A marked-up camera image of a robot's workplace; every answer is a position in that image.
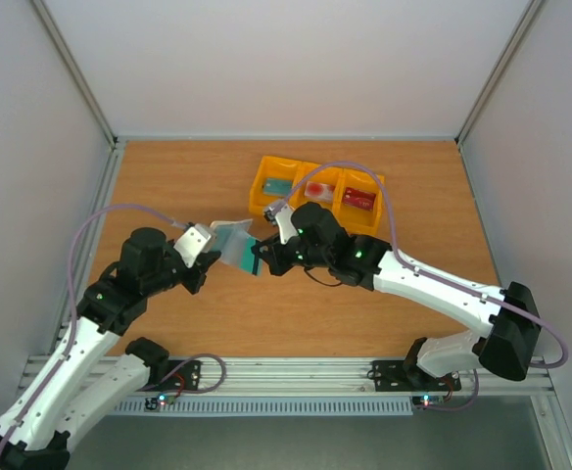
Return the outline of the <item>teal green credit card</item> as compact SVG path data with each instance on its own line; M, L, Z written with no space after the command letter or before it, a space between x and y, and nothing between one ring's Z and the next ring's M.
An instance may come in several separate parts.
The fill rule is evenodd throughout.
M254 237L248 237L245 240L241 260L239 262L240 269L253 276L259 276L261 274L262 260L255 252L255 246L258 242L259 240Z

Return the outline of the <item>beige card holder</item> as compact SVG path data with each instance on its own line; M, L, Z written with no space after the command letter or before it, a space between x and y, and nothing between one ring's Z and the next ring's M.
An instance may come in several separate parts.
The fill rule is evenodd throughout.
M238 221L218 220L211 223L210 228L216 234L212 251L220 252L219 261L221 263L240 269L239 262L245 240L248 237L253 237L249 233L252 224L253 221L251 219Z

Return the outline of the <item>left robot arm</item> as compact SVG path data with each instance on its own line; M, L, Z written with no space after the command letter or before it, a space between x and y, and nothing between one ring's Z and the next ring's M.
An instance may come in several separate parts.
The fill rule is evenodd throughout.
M177 285L196 294L219 254L215 233L190 226L175 242L154 228L134 230L119 261L88 287L61 343L22 396L0 417L0 469L64 469L86 434L126 396L167 381L195 391L169 353L146 338L89 387L91 370L147 309L149 298Z

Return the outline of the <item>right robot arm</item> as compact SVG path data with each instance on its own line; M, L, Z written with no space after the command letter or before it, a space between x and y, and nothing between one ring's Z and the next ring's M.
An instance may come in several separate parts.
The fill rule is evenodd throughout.
M533 295L525 285L478 284L407 258L381 239L348 233L317 203L284 207L271 221L277 234L251 251L272 275L282 276L296 266L324 268L338 285L399 296L465 326L459 334L414 341L400 376L415 390L477 368L505 380L525 380L541 332Z

